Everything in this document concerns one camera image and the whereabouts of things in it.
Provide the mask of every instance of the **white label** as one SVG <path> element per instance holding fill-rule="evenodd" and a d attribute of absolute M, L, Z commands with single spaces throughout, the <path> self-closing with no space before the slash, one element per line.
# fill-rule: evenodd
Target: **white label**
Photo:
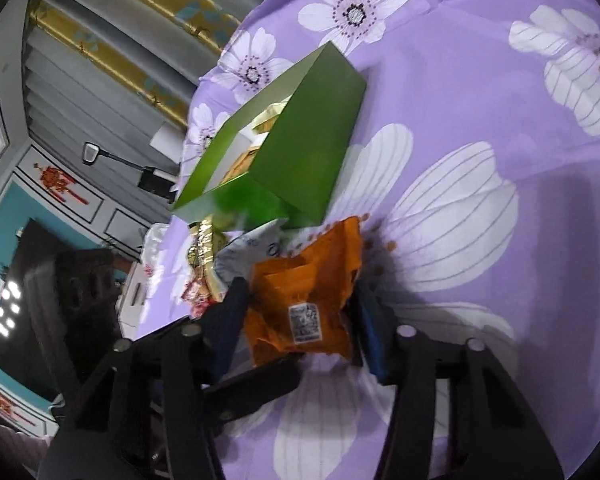
<path fill-rule="evenodd" d="M 289 323 L 295 344 L 322 340 L 320 314 L 313 303 L 299 303 L 289 307 Z"/>

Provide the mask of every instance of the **purple tablecloth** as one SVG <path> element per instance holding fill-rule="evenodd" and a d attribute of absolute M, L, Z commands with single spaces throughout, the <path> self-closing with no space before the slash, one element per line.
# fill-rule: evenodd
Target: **purple tablecloth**
<path fill-rule="evenodd" d="M 228 114 L 329 40 L 368 89 L 325 224 L 288 250 L 360 216 L 363 279 L 434 337 L 479 334 L 571 474 L 600 439 L 600 8 L 265 0 L 202 79 L 180 184 Z M 168 234 L 146 330 L 175 315 L 186 226 Z M 247 350 L 236 363 L 248 366 Z M 219 440 L 227 478 L 372 478 L 393 391 L 335 357 L 306 366 L 296 392 Z"/>

